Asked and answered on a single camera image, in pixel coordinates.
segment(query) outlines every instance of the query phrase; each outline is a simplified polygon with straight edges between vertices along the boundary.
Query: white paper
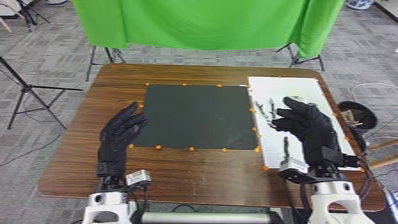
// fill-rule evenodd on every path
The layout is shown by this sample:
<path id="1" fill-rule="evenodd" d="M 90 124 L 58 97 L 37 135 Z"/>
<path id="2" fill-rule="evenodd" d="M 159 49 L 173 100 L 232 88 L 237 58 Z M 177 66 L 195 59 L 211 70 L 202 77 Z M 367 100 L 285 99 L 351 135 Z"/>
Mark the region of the white paper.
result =
<path id="1" fill-rule="evenodd" d="M 317 81 L 312 78 L 273 78 L 273 77 L 248 77 L 252 106 L 255 110 L 255 128 L 259 137 L 259 144 L 262 148 L 264 165 L 269 168 L 278 168 L 280 161 L 284 160 L 284 137 L 289 142 L 289 156 L 303 162 L 301 155 L 301 143 L 296 137 L 287 132 L 276 132 L 268 125 L 271 120 L 271 106 L 269 99 L 273 100 L 273 106 L 287 109 L 282 98 L 285 96 L 296 97 L 303 103 L 314 103 L 321 113 L 332 120 L 332 126 L 337 133 L 337 141 L 340 152 L 348 155 L 355 155 L 348 141 L 344 140 L 344 132 L 339 126 L 337 119 L 332 115 L 332 108 L 326 103 Z"/>

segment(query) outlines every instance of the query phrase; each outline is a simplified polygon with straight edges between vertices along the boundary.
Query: gray carpet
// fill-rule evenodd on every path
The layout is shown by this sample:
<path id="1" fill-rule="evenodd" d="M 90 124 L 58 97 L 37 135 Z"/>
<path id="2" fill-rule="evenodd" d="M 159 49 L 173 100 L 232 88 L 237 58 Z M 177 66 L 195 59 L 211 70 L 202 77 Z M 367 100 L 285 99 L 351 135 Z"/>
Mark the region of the gray carpet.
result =
<path id="1" fill-rule="evenodd" d="M 26 32 L 21 19 L 6 21 L 13 33 L 0 27 L 0 54 L 5 56 L 19 74 L 28 82 L 40 85 L 79 87 L 88 89 L 83 82 L 88 52 L 83 30 L 70 4 L 61 7 L 37 3 L 35 9 L 47 17 L 51 24 L 38 21 L 33 32 Z M 365 12 L 342 9 L 337 23 L 328 37 L 323 60 L 326 71 L 323 78 L 328 84 L 335 101 L 351 100 L 349 87 L 364 82 L 381 82 L 398 85 L 398 25 L 381 12 L 371 8 Z M 122 50 L 127 63 L 220 65 L 287 67 L 287 52 L 275 53 L 271 49 L 243 51 L 188 51 L 131 45 Z M 97 54 L 95 61 L 106 63 L 104 54 Z M 298 67 L 317 69 L 317 63 L 308 62 Z M 99 66 L 93 66 L 90 80 Z M 6 121 L 13 108 L 19 88 L 3 74 L 0 74 L 0 163 L 8 161 L 28 150 L 38 148 L 58 136 L 56 123 L 44 112 L 29 113 L 15 118 L 13 128 L 8 131 Z M 355 91 L 358 101 L 372 109 L 379 124 L 398 115 L 398 91 L 383 86 L 364 86 Z M 40 91 L 49 100 L 53 91 Z M 83 93 L 67 92 L 53 106 L 60 120 L 69 123 L 81 102 Z M 24 107 L 37 105 L 31 99 Z M 398 136 L 398 120 L 387 128 L 369 137 L 369 142 L 379 142 Z M 70 223 L 81 218 L 85 200 L 42 197 L 35 185 L 38 176 L 56 149 L 56 142 L 37 152 L 0 167 L 0 223 L 44 224 Z M 383 158 L 395 153 L 395 147 L 387 147 L 369 153 L 369 159 Z M 374 170 L 374 174 L 395 169 L 390 165 Z M 378 178 L 390 191 L 398 190 L 395 172 Z M 168 211 L 172 205 L 156 204 L 150 209 Z M 255 208 L 230 208 L 198 206 L 200 211 L 248 211 Z"/>

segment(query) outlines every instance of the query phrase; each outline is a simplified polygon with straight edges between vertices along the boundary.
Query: green screen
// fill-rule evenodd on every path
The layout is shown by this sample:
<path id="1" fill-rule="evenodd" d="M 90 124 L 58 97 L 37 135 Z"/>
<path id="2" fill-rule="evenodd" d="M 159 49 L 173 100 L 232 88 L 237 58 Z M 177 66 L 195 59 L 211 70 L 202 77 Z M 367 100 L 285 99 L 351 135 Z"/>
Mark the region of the green screen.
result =
<path id="1" fill-rule="evenodd" d="M 88 43 L 319 54 L 342 0 L 74 0 Z"/>

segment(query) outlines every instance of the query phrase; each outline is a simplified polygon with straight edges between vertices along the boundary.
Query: wooden table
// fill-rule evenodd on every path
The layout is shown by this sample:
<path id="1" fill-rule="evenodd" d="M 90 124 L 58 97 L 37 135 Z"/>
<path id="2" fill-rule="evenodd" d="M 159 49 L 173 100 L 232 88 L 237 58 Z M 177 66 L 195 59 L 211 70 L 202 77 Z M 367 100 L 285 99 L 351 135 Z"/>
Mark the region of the wooden table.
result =
<path id="1" fill-rule="evenodd" d="M 145 83 L 180 85 L 246 85 L 246 76 L 308 77 L 339 114 L 319 74 L 312 70 L 175 65 L 104 65 L 69 125 L 56 154 L 45 167 L 38 191 L 47 196 L 86 197 L 97 185 L 95 155 L 99 130 L 133 102 L 143 102 Z M 193 204 L 289 207 L 276 170 L 262 171 L 262 155 L 253 150 L 127 149 L 125 172 L 149 170 L 149 200 Z M 344 172 L 358 189 L 364 173 Z M 289 184 L 298 204 L 298 185 Z M 383 195 L 372 183 L 362 208 L 383 208 Z"/>

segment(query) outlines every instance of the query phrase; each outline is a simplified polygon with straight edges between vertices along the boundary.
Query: black robotic glove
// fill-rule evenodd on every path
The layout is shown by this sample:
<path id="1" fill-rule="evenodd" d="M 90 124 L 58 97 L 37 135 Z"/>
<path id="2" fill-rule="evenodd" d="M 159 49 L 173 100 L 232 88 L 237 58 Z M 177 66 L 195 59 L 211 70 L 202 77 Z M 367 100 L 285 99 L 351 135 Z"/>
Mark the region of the black robotic glove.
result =
<path id="1" fill-rule="evenodd" d="M 99 134 L 97 177 L 124 178 L 125 147 L 131 144 L 147 124 L 143 114 L 134 114 L 138 103 L 120 110 L 109 119 Z"/>
<path id="2" fill-rule="evenodd" d="M 324 162 L 340 166 L 342 153 L 330 118 L 316 106 L 294 101 L 289 97 L 284 97 L 282 101 L 291 110 L 276 109 L 276 115 L 282 118 L 271 121 L 275 130 L 287 131 L 296 136 L 308 166 Z"/>

